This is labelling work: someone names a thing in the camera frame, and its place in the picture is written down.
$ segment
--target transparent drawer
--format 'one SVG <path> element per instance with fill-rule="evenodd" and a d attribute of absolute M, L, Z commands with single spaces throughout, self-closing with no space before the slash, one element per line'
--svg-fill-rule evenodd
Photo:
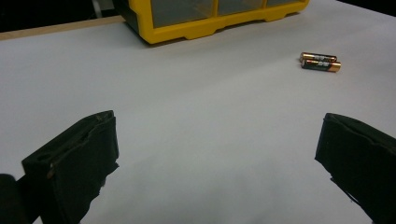
<path fill-rule="evenodd" d="M 219 0 L 219 15 L 251 11 L 262 7 L 262 0 Z"/>
<path fill-rule="evenodd" d="M 151 0 L 154 28 L 197 21 L 212 15 L 213 0 Z"/>
<path fill-rule="evenodd" d="M 282 4 L 299 2 L 299 0 L 267 0 L 268 7 L 274 7 Z"/>

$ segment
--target gold battery label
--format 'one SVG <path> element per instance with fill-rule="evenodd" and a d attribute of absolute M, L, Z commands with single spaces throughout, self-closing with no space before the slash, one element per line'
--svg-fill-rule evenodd
<path fill-rule="evenodd" d="M 320 62 L 314 60 L 303 60 L 301 62 L 301 67 L 304 69 L 312 69 L 319 70 L 325 72 L 338 72 L 341 68 L 341 63 L 328 63 L 328 62 Z"/>
<path fill-rule="evenodd" d="M 319 62 L 335 63 L 337 62 L 337 57 L 333 55 L 303 52 L 300 54 L 300 62 L 302 63 L 303 60 L 314 60 Z"/>

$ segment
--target yellow storage bin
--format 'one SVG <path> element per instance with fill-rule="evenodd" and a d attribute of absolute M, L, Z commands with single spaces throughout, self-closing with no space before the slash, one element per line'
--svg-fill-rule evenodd
<path fill-rule="evenodd" d="M 247 21 L 275 21 L 309 0 L 113 0 L 115 9 L 150 44 L 213 35 Z"/>

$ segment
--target white tabletop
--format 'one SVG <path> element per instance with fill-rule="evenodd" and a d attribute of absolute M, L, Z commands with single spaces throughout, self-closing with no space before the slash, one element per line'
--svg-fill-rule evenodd
<path fill-rule="evenodd" d="M 396 136 L 395 48 L 394 17 L 334 0 L 155 47 L 125 23 L 0 41 L 0 172 L 112 109 L 120 168 L 82 223 L 369 224 L 314 157 L 327 112 Z"/>

